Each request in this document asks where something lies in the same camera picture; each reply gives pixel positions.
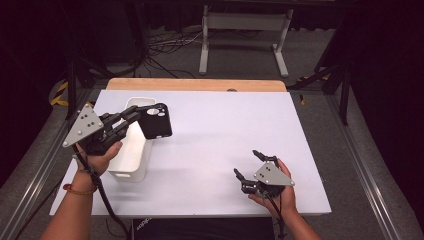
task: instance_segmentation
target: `forearm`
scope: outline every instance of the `forearm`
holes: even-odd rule
[[[321,239],[318,234],[308,225],[296,209],[282,214],[284,223],[294,239],[315,240]]]
[[[72,190],[93,190],[90,175],[76,173]],[[92,206],[93,194],[77,195],[67,192],[42,239],[90,239]]]

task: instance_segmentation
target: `hand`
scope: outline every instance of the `hand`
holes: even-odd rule
[[[278,159],[278,165],[280,166],[281,171],[284,174],[286,174],[289,178],[291,178],[289,169],[280,159]],[[276,212],[275,208],[272,206],[272,203],[268,199],[263,200],[262,197],[256,194],[249,194],[248,197],[252,199],[253,201],[255,201],[256,203],[266,207],[274,218],[280,218],[279,214]],[[274,202],[277,205],[277,207],[280,207],[280,200],[281,200],[280,212],[283,215],[283,218],[284,218],[284,215],[286,214],[289,214],[293,211],[297,212],[296,197],[295,197],[294,189],[292,186],[286,186],[285,189],[280,193],[280,195],[274,198]]]
[[[88,164],[93,167],[93,170],[101,176],[106,169],[109,167],[109,162],[112,160],[118,153],[122,147],[122,142],[118,141],[114,143],[110,148],[106,151],[103,156],[91,156],[85,154],[84,150],[77,144],[78,150],[81,152],[81,156]],[[78,164],[78,170],[83,170],[84,166]]]

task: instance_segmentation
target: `white plastic container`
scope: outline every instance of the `white plastic container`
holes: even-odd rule
[[[156,104],[156,100],[153,98],[134,97],[128,100],[125,109],[133,105],[142,107],[154,104]],[[143,181],[149,162],[152,141],[144,137],[137,122],[131,124],[127,136],[121,140],[123,143],[121,150],[110,161],[108,172],[119,182]]]

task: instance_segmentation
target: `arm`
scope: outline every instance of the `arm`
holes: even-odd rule
[[[109,161],[118,154],[121,146],[121,142],[116,142],[103,156],[83,157],[100,176],[108,168]],[[72,181],[72,190],[89,192],[93,189],[91,176],[77,171]],[[77,195],[67,192],[41,239],[90,239],[92,206],[93,194]]]
[[[278,160],[278,165],[280,166],[281,171],[283,171],[284,174],[291,178],[289,170],[287,169],[286,165],[281,162],[281,160]],[[276,212],[275,208],[272,206],[269,200],[263,201],[260,196],[255,194],[249,194],[249,198],[254,200],[256,203],[266,207],[274,218],[279,218],[278,213]],[[286,186],[280,196],[274,199],[274,202],[277,206],[279,205],[278,203],[280,203],[280,200],[280,211],[283,217],[283,221],[289,229],[290,233],[293,235],[294,239],[321,239],[297,211],[296,197],[293,187]]]

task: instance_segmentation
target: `white tabletop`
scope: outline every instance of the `white tabletop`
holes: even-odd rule
[[[246,179],[263,163],[258,150],[282,159],[296,182],[301,214],[330,213],[331,208],[289,93],[103,90],[97,115],[124,110],[128,99],[150,97],[168,106],[173,136],[153,140],[144,180],[117,182],[102,176],[114,212],[121,217],[252,217],[269,216],[247,198],[235,177]],[[63,180],[71,182],[72,161]],[[53,215],[65,194],[60,190]],[[108,215],[98,192],[93,215]]]

